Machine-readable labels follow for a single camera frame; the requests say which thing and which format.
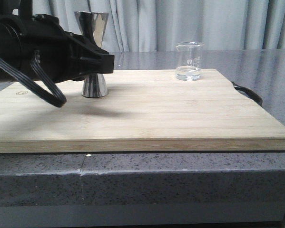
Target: jigger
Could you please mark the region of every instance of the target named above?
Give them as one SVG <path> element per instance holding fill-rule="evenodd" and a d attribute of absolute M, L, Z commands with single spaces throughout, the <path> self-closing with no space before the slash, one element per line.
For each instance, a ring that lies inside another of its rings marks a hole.
<path fill-rule="evenodd" d="M 75 15 L 82 35 L 101 47 L 108 13 L 76 11 Z M 83 96 L 97 98 L 107 94 L 108 88 L 103 74 L 93 73 L 85 78 L 82 89 Z"/>

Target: logo on cutting board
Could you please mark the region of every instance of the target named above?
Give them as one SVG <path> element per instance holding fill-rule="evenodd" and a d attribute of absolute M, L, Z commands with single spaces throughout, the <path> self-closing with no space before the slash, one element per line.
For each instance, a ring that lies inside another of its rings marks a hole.
<path fill-rule="evenodd" d="M 24 95 L 24 94 L 27 94 L 28 91 L 19 91 L 16 93 L 16 95 Z"/>

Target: cutting board edge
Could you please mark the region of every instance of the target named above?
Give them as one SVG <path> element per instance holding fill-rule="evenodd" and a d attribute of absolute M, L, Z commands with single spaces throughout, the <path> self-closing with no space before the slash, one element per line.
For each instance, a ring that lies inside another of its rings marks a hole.
<path fill-rule="evenodd" d="M 164 152 L 164 151 L 285 151 L 285 139 L 190 139 L 0 142 L 0 153 Z"/>

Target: water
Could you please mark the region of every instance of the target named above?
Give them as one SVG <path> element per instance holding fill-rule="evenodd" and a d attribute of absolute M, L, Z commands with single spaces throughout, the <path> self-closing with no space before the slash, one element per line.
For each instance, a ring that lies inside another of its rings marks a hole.
<path fill-rule="evenodd" d="M 195 81 L 200 77 L 200 68 L 195 66 L 179 66 L 176 68 L 176 78 L 183 81 Z"/>

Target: black handle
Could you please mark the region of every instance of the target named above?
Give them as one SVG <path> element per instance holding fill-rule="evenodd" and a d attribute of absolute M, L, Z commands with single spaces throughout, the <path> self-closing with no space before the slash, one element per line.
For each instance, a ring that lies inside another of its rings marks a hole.
<path fill-rule="evenodd" d="M 234 89 L 236 89 L 237 91 L 242 91 L 244 92 L 245 94 L 247 94 L 247 96 L 254 100 L 259 106 L 262 106 L 263 104 L 263 99 L 258 95 L 256 94 L 255 92 L 253 92 L 251 89 L 248 89 L 246 87 L 242 87 L 234 82 L 232 82 L 233 84 L 233 87 Z"/>

